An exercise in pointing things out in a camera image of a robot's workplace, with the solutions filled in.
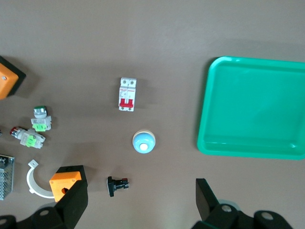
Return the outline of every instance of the green tray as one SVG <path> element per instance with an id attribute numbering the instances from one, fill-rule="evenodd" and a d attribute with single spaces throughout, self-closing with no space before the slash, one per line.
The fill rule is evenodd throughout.
<path id="1" fill-rule="evenodd" d="M 304 159 L 305 63 L 216 59 L 197 144 L 209 155 Z"/>

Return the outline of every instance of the screw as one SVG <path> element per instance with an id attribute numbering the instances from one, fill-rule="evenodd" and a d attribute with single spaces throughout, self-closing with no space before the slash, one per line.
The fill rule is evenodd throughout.
<path id="1" fill-rule="evenodd" d="M 263 217 L 264 219 L 266 219 L 266 220 L 273 220 L 272 215 L 271 215 L 270 213 L 268 213 L 268 212 L 263 212 L 263 213 L 262 213 L 262 217 Z"/>
<path id="2" fill-rule="evenodd" d="M 40 216 L 46 216 L 48 215 L 49 210 L 43 210 L 42 212 L 39 213 Z"/>
<path id="3" fill-rule="evenodd" d="M 231 211 L 232 211 L 232 209 L 231 209 L 230 206 L 228 206 L 228 205 L 223 205 L 223 206 L 221 207 L 221 209 L 222 209 L 223 211 L 225 211 L 225 212 L 231 212 Z"/>
<path id="4" fill-rule="evenodd" d="M 0 225 L 6 224 L 7 221 L 8 221 L 7 219 L 0 219 Z"/>

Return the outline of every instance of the black connector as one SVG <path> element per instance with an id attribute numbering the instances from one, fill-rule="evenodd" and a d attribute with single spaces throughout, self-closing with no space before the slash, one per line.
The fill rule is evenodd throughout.
<path id="1" fill-rule="evenodd" d="M 120 188 L 129 188 L 129 182 L 127 178 L 123 178 L 122 180 L 113 180 L 112 177 L 107 178 L 107 187 L 108 193 L 110 197 L 114 196 L 114 192 Z"/>

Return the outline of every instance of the red toggle switch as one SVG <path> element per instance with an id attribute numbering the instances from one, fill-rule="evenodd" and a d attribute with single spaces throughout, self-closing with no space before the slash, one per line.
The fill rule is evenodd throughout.
<path id="1" fill-rule="evenodd" d="M 132 99 L 129 99 L 128 103 L 125 103 L 125 99 L 121 99 L 120 106 L 121 107 L 133 108 Z"/>

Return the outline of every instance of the metal mesh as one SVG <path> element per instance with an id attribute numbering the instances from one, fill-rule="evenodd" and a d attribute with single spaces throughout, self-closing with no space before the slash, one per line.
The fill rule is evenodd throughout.
<path id="1" fill-rule="evenodd" d="M 13 191 L 14 158 L 0 155 L 0 200 Z"/>

